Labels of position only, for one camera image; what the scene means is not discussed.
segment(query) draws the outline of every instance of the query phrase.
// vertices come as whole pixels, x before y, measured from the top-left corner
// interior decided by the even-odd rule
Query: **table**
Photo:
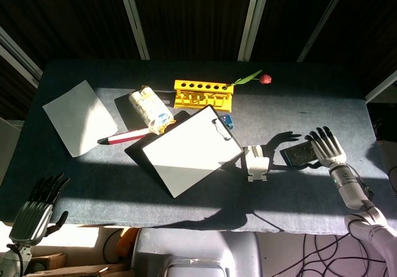
[[[176,199],[124,152],[131,143],[97,146],[72,158],[42,108],[86,79],[122,132],[126,126],[117,103],[142,84],[167,94],[175,79],[233,82],[259,69],[274,82],[237,86],[232,133],[242,146],[264,145],[274,161],[268,181],[249,183],[237,161]],[[0,208],[0,220],[14,220],[40,177],[64,172],[71,181],[52,221],[68,210],[67,222],[74,224],[345,234],[343,217],[349,210],[327,170],[291,170],[279,154],[303,142],[316,126],[326,125],[344,146],[348,162],[371,186],[375,204],[397,227],[395,199],[357,86],[346,69],[327,64],[53,61],[45,69],[0,187],[0,205],[7,206]],[[302,137],[292,142],[288,131]]]

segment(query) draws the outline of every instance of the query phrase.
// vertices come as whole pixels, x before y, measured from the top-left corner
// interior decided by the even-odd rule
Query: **gray chair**
[[[142,229],[131,268],[136,277],[262,277],[254,232]]]

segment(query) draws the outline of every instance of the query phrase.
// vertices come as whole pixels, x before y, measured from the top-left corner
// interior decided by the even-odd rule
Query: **smartphone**
[[[310,142],[305,142],[280,150],[285,163],[291,167],[301,167],[309,162],[317,160],[316,154]]]

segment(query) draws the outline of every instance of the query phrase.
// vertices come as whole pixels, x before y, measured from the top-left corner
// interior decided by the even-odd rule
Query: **marker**
[[[114,136],[110,136],[107,139],[104,139],[101,144],[118,144],[118,143],[124,143],[128,141],[133,141],[134,139],[141,139],[144,136],[146,136],[148,133],[151,133],[149,128],[143,128],[142,130],[134,130],[134,131],[129,131],[127,133],[119,133],[115,134]]]

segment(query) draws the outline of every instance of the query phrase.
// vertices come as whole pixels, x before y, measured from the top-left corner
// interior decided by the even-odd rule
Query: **silver robotic hand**
[[[40,179],[34,186],[29,199],[20,208],[17,218],[10,232],[13,244],[7,245],[10,251],[6,252],[0,261],[0,276],[18,277],[24,274],[32,255],[31,246],[59,230],[68,217],[65,211],[60,220],[48,227],[53,207],[62,189],[69,182],[63,174]]]
[[[386,260],[389,277],[397,277],[397,231],[390,227],[381,211],[367,198],[361,185],[345,164],[346,154],[328,127],[317,128],[305,137],[318,161],[329,168],[329,174],[350,209],[360,210],[345,217],[350,234],[372,244]]]
[[[345,164],[345,151],[328,127],[317,127],[317,133],[310,131],[305,139],[312,145],[320,164],[329,168],[329,174],[348,208],[358,210],[372,205],[350,167]]]

